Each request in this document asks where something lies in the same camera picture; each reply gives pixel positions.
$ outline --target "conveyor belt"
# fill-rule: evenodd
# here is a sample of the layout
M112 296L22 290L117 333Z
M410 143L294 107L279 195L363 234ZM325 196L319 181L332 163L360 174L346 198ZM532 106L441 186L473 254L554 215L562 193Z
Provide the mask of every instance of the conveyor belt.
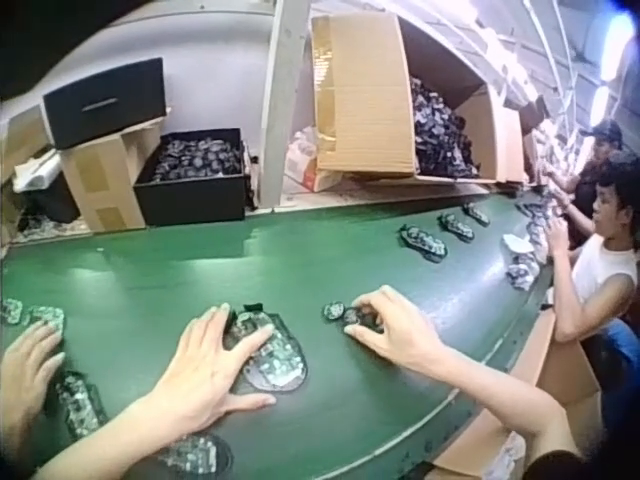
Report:
M492 223L482 228L469 220L471 244L439 232L436 218L447 209L425 213L431 201L23 247L5 264L2 293L66 312L66 350L98 387L109 416L153 386L191 318L224 301L238 308L262 302L302 344L309 378L279 395L274 408L216 427L235 457L232 478L393 479L435 458L476 409L448 387L376 358L324 323L320 311L329 301L393 285L435 319L446 342L510 368L550 273L543 271L531 294L513 290L500 239L523 235L527 218L502 196L478 205ZM462 216L459 207L450 210ZM396 230L404 223L437 234L449 247L447 259L432 264L400 247ZM18 332L5 330L6 344ZM38 432L41 459L69 442L59 413ZM152 470L139 468L132 478L170 478Z

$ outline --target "dark hair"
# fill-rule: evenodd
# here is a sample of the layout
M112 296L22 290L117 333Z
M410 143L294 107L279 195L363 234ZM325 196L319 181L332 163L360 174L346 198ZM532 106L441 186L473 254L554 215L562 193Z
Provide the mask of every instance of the dark hair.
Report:
M629 151L613 152L601 167L598 185L614 188L619 209L631 208L635 235L640 227L640 158Z
M577 480L585 471L585 463L575 453L556 450L536 459L524 472L522 480Z

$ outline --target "drawer handle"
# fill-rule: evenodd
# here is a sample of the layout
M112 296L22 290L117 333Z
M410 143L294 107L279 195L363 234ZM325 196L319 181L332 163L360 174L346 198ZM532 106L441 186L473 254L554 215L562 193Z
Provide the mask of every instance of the drawer handle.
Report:
M90 112L91 110L95 110L96 108L102 108L102 107L106 107L107 105L111 105L114 104L118 101L117 98L108 98L106 100L103 100L101 102L97 102L97 103L92 103L91 105L87 105L86 107L82 108L83 112Z

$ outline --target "man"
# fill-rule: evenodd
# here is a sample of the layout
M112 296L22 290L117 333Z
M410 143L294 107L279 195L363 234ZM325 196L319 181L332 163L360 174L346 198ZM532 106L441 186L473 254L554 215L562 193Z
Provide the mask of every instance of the man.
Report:
M554 262L555 339L588 339L583 346L593 365L589 345L600 338L594 334L600 335L625 361L623 385L618 384L616 389L630 391L640 379L640 343L616 317L628 308L638 283L635 235L640 226L640 161L633 153L614 152L600 166L596 183L595 233L582 247L570 251L564 222L554 221L549 228ZM621 405L610 409L604 405L605 423L613 422L620 410Z
M613 152L622 148L622 131L615 120L603 120L592 129L581 130L580 133L595 139L591 158L582 172L570 178L563 178L549 167L543 171L564 193L556 197L565 208L572 248L581 246L591 235L589 227L593 216L593 204L596 200L598 173L604 161ZM566 195L574 195L573 202L569 202Z

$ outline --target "workbench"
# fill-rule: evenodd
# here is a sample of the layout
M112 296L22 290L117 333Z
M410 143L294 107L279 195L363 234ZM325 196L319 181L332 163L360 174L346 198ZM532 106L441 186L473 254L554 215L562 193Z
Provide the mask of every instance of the workbench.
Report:
M325 323L321 309L389 284L430 315L445 342L509 370L550 272L543 269L530 292L514 290L501 237L524 235L528 219L513 199L494 194L477 201L491 219L483 228L464 218L460 202L266 214L25 246L5 259L2 294L65 311L69 367L97 386L109 417L153 387L192 318L222 302L261 302L302 345L309 375L273 408L214 426L233 451L232 478L394 479L434 460L478 409L366 351ZM439 231L444 211L472 226L471 244ZM448 257L433 264L401 247L396 231L405 223L445 241ZM19 331L5 328L5 346ZM68 445L61 412L37 427L38 460ZM131 478L172 477L141 465Z

